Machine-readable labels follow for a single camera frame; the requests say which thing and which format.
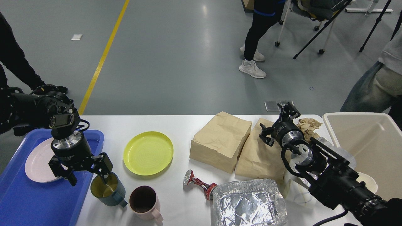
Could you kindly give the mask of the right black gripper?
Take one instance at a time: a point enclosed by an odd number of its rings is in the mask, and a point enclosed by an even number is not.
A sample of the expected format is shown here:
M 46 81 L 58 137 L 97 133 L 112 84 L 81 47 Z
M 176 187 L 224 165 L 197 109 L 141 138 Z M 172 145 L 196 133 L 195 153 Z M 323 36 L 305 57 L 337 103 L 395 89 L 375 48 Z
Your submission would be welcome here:
M 293 123 L 293 120 L 301 116 L 300 112 L 293 104 L 286 103 L 280 108 L 280 117 L 277 119 L 275 127 L 266 127 L 260 123 L 260 139 L 272 147 L 274 142 L 283 147 L 287 143 L 293 143 L 297 140 L 304 140 L 303 132 Z

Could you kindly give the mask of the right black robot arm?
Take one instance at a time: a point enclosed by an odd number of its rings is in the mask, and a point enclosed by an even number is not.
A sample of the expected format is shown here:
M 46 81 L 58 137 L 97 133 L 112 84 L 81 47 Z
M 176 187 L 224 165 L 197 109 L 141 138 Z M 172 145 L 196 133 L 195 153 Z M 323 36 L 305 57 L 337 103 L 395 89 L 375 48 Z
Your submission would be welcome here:
M 293 119 L 300 112 L 291 103 L 277 104 L 280 117 L 271 127 L 261 124 L 260 139 L 269 146 L 277 142 L 282 150 L 280 157 L 287 171 L 310 183 L 309 193 L 322 205 L 335 209 L 342 205 L 344 212 L 317 222 L 339 219 L 348 212 L 363 226 L 400 226 L 401 199 L 385 201 L 371 192 L 365 182 L 358 182 L 358 172 L 349 167 L 350 162 L 336 153 L 329 145 L 311 138 L 305 140 L 303 132 Z

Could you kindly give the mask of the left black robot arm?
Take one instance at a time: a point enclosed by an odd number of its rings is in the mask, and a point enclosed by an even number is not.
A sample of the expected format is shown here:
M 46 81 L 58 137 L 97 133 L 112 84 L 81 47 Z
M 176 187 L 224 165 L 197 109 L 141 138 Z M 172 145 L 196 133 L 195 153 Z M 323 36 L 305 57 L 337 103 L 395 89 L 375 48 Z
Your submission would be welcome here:
M 2 88 L 0 92 L 0 128 L 5 133 L 17 132 L 23 126 L 51 130 L 54 156 L 48 165 L 56 177 L 77 183 L 75 171 L 97 174 L 107 184 L 113 164 L 106 153 L 94 155 L 84 131 L 89 122 L 80 118 L 72 99 L 59 91 L 43 95 L 25 94 L 18 87 Z

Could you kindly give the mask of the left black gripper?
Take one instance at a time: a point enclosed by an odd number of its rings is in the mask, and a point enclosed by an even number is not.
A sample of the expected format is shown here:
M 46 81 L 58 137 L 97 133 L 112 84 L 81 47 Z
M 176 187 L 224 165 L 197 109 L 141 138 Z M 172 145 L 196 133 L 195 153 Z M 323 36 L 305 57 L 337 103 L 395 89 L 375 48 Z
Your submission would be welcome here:
M 82 132 L 74 131 L 69 137 L 51 143 L 54 156 L 48 165 L 55 177 L 62 177 L 76 186 L 77 178 L 72 168 L 90 168 L 90 173 L 100 176 L 103 184 L 108 184 L 113 164 L 107 153 L 93 156 L 88 141 Z

